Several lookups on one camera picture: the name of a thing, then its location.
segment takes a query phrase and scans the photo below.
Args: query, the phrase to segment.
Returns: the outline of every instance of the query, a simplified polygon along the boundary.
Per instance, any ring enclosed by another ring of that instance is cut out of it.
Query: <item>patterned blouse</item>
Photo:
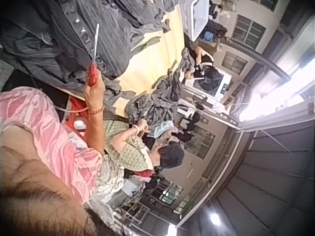
[[[74,145],[52,101],[40,90],[19,87],[2,92],[0,104],[0,130],[18,125],[30,131],[41,161],[80,203],[86,202],[95,189],[100,153]]]
[[[122,168],[131,171],[153,170],[152,161],[148,155],[149,149],[144,145],[138,136],[129,138],[121,153],[118,153],[112,145],[110,138],[124,130],[129,129],[128,120],[116,116],[111,112],[104,112],[105,146],[113,161],[117,162]]]

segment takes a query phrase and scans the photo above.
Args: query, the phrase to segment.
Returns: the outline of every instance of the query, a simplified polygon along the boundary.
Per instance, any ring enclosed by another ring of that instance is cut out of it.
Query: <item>gold bangle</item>
[[[89,115],[95,115],[95,114],[98,114],[98,113],[101,113],[101,112],[103,112],[104,111],[104,106],[101,108],[101,109],[99,109],[99,110],[97,110],[97,111],[91,111],[90,109],[89,109]]]

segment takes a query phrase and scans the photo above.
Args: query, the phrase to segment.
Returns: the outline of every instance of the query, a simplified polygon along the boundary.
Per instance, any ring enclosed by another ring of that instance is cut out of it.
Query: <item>red handle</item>
[[[93,61],[89,68],[89,86],[93,86],[97,83],[97,66]]]

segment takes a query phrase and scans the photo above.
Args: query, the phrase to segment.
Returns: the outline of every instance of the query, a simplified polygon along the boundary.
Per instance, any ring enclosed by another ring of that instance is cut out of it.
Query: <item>blue object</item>
[[[203,36],[203,39],[206,40],[206,41],[211,41],[213,39],[213,33],[211,33],[210,31],[206,31],[204,36]]]

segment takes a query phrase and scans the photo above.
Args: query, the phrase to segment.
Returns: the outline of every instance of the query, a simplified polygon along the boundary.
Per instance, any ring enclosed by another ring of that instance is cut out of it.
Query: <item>pink shirt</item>
[[[69,139],[52,101],[43,92],[19,87],[0,93],[1,130],[18,125],[30,131],[42,162],[82,204],[95,188],[101,155],[92,148],[78,148]]]

